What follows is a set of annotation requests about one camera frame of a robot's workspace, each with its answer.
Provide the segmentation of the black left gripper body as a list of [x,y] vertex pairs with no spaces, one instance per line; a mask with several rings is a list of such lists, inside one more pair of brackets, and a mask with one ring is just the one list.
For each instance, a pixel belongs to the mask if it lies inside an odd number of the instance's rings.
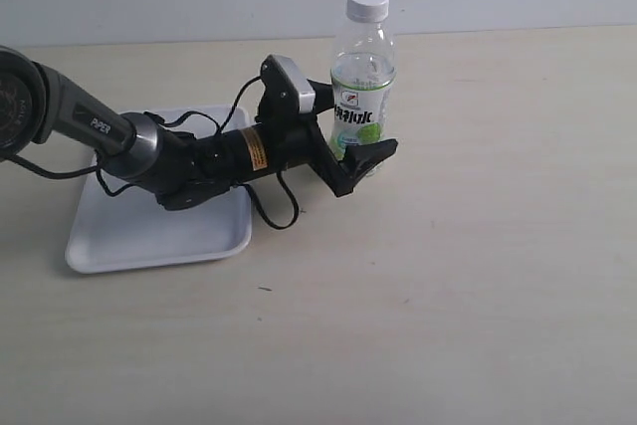
[[226,134],[229,177],[255,179],[307,165],[337,197],[350,194],[359,182],[351,165],[339,161],[327,145],[314,117],[290,123],[269,119]]

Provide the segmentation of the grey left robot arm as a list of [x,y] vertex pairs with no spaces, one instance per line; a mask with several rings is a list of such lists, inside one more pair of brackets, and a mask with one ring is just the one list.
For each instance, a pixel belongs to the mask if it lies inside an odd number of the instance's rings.
[[330,151],[318,124],[333,109],[328,84],[307,79],[295,62],[269,55],[257,81],[265,91],[253,125],[198,138],[156,113],[118,113],[60,72],[8,47],[1,50],[1,157],[21,163],[29,143],[52,132],[91,148],[92,170],[155,196],[169,211],[198,206],[235,187],[308,165],[337,196],[350,194],[374,167],[391,157],[395,139],[353,145],[343,158]]

